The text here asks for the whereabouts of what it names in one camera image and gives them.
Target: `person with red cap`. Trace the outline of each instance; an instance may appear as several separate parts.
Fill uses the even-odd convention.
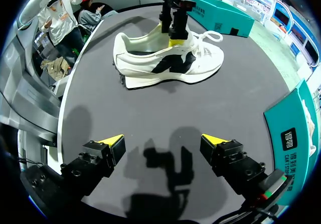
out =
[[[91,32],[95,29],[95,27],[98,25],[98,23],[101,20],[104,20],[106,17],[109,17],[113,14],[118,13],[116,11],[110,11],[105,15],[101,16],[101,10],[104,8],[104,5],[102,5],[101,7],[98,7],[95,13],[91,12],[90,10],[91,5],[92,5],[92,0],[82,0],[82,3],[80,4],[81,10],[78,17],[79,24],[82,24]]]

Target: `display screen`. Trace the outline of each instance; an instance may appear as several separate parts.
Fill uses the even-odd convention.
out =
[[[308,42],[306,43],[305,48],[306,48],[307,52],[310,54],[312,60],[313,60],[314,62],[317,62],[318,55],[317,55],[317,52],[316,52],[316,50],[314,49],[314,47],[313,47],[313,45],[311,44],[310,41],[308,41]]]
[[[301,41],[302,44],[305,42],[306,36],[296,24],[293,25],[292,32],[296,35],[296,37]]]
[[[287,24],[289,23],[289,18],[283,14],[281,11],[279,11],[278,9],[275,10],[275,14],[274,14],[283,24],[285,24],[287,26]]]

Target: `floor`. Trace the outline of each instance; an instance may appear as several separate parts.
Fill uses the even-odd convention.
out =
[[[233,2],[242,4],[243,0],[223,0],[225,3],[233,5]],[[271,59],[277,70],[282,75],[289,90],[293,90],[300,82],[300,78],[296,73],[298,64],[295,60],[295,55],[290,50],[286,42],[281,39],[277,40],[271,32],[269,32],[258,21],[254,22],[250,33],[250,38],[259,45],[265,54]]]
[[[148,7],[111,16],[95,33],[64,96],[63,158],[69,163],[89,140],[123,133],[126,155],[83,201],[130,218],[212,223],[238,209],[244,199],[215,176],[200,154],[201,133],[237,139],[270,173],[273,155],[263,112],[289,90],[251,38],[234,36],[216,44],[225,53],[224,63],[206,81],[125,89],[112,66],[114,37],[119,32],[131,37],[148,33],[160,11]],[[192,31],[204,32],[193,19],[188,24]],[[176,183],[176,175],[184,181]]]

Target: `white sneaker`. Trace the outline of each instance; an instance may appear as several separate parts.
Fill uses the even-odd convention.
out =
[[[161,24],[142,37],[129,38],[119,33],[115,37],[113,59],[125,87],[146,87],[169,79],[196,83],[218,71],[224,53],[203,39],[208,37],[214,42],[221,42],[223,36],[214,31],[197,34],[188,26],[186,30],[189,36],[183,45],[171,47],[168,33],[162,33]]]

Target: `shoelace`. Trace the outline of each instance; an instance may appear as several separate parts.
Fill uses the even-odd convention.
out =
[[[215,31],[207,31],[202,34],[192,32],[192,34],[193,34],[193,36],[197,37],[197,38],[195,38],[195,44],[193,46],[193,49],[198,49],[201,52],[201,57],[203,57],[204,53],[205,53],[204,46],[203,46],[203,40],[206,37],[213,42],[221,42],[223,40],[222,34],[215,32]],[[216,35],[216,36],[219,36],[220,38],[216,39],[216,38],[212,37],[211,35]]]

